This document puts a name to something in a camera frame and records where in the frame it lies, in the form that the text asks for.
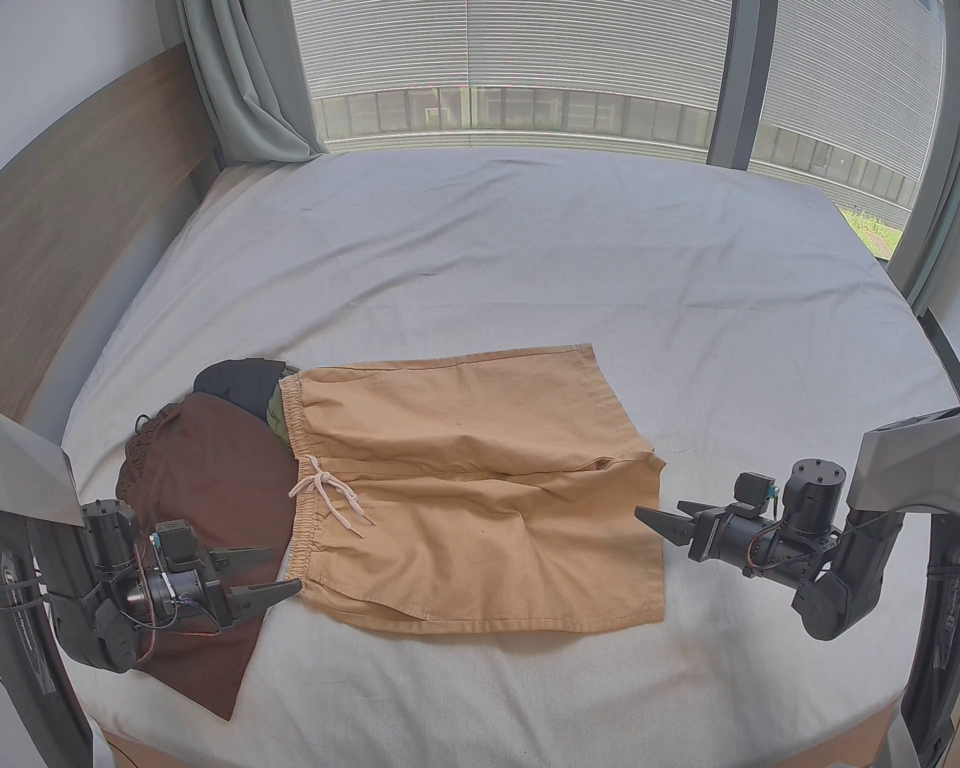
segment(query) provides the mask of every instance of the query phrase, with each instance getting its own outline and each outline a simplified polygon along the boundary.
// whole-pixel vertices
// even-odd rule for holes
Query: mattress
[[[136,417],[224,358],[583,342],[667,463],[665,510],[728,503],[744,470],[852,470],[864,431],[957,402],[816,189],[638,156],[409,150],[226,171],[63,444],[82,500],[110,497]],[[928,525],[907,521],[876,610],[832,642],[805,634],[788,589],[666,544],[665,621],[601,635],[388,636],[288,600],[230,722],[140,673],[68,672],[106,729],[198,766],[769,765],[902,689]]]

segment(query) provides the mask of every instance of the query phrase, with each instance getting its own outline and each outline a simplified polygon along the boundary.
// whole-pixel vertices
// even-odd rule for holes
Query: wooden bed frame
[[[181,44],[93,94],[0,170],[0,413],[24,421],[138,232],[188,178],[206,191],[216,146]],[[89,370],[74,373],[83,381]]]

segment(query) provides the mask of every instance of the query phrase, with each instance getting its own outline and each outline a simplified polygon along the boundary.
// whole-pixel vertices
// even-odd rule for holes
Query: maroon garment
[[[293,529],[297,505],[287,492],[297,483],[297,463],[263,421],[194,393],[147,421],[126,454],[117,496],[145,534],[159,522],[185,519],[208,548],[272,546],[268,563],[225,581],[276,579]],[[250,619],[216,637],[157,632],[153,655],[136,668],[229,720],[260,623]],[[198,619],[189,629],[210,629],[209,622]]]

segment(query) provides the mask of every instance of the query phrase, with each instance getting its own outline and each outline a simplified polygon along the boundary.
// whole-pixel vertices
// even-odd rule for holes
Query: clothing pile
[[[357,627],[588,633],[663,618],[660,537],[633,516],[662,468],[590,345],[248,359],[138,425],[117,493],[144,530],[186,518],[209,546],[272,546],[247,582],[289,543],[284,578]],[[164,636],[141,668],[229,718],[259,626]]]

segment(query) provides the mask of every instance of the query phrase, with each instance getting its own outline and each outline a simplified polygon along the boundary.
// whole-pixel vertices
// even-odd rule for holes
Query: brown shorts
[[[590,345],[318,368],[280,388],[302,481],[286,576],[308,603],[412,634],[663,620],[660,537],[633,515],[658,506],[663,461]]]

